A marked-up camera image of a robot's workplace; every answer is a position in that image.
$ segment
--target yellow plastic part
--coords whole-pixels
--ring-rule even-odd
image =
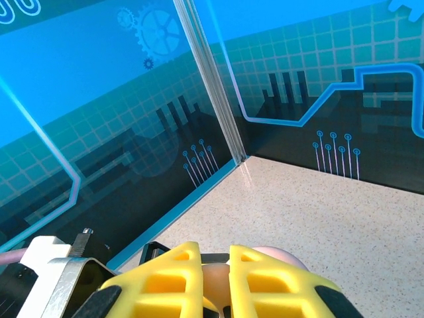
[[[122,292],[107,318],[200,318],[204,299],[199,245],[181,244],[107,280],[100,289],[116,285]]]
[[[233,318],[333,318],[315,286],[340,289],[311,272],[245,246],[230,247]]]

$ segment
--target glass panel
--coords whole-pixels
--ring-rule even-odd
[[[1,250],[89,227],[115,255],[234,167],[172,0],[0,3]]]
[[[248,153],[424,193],[418,2],[197,0]]]

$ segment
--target grid pattern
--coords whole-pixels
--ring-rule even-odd
[[[269,73],[289,72],[295,101],[301,102],[298,71],[304,71],[311,96],[319,96],[341,71],[355,66],[390,62],[424,62],[423,19],[408,21],[410,10],[388,11],[388,3],[362,7],[295,25],[267,30],[226,42],[238,88],[250,116],[263,103],[263,89],[271,90]],[[223,75],[231,105],[237,105],[219,46],[211,47]],[[388,97],[403,100],[411,94],[366,94],[366,107],[379,107]]]
[[[44,129],[73,164],[130,128],[146,138],[158,136],[164,131],[156,113],[161,107],[170,128],[175,131],[177,126],[172,114],[163,106],[171,101],[179,105],[181,95],[191,111],[198,102],[202,111],[211,112],[206,88],[191,52],[60,117]],[[187,119],[182,108],[176,109],[185,124]],[[58,161],[35,132],[0,148],[0,206],[60,170]]]

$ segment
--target speckled countertop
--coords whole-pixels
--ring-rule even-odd
[[[194,240],[202,252],[280,247],[365,317],[422,318],[423,216],[422,195],[251,157],[156,240]]]

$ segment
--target gear graphic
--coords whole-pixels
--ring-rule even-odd
[[[411,9],[411,13],[408,18],[411,22],[417,22],[424,14],[423,0],[392,0],[389,4],[389,11],[395,12],[399,10],[401,6]]]
[[[127,9],[127,8],[120,8],[118,10],[118,14],[117,14],[117,20],[119,25],[124,29],[124,30],[131,30],[132,28],[134,28],[134,15],[133,13]]]
[[[145,59],[143,64],[146,70],[151,70],[154,66],[153,60],[151,58]]]
[[[145,6],[138,13],[134,27],[142,50],[154,60],[171,60],[181,40],[177,19],[155,4]]]

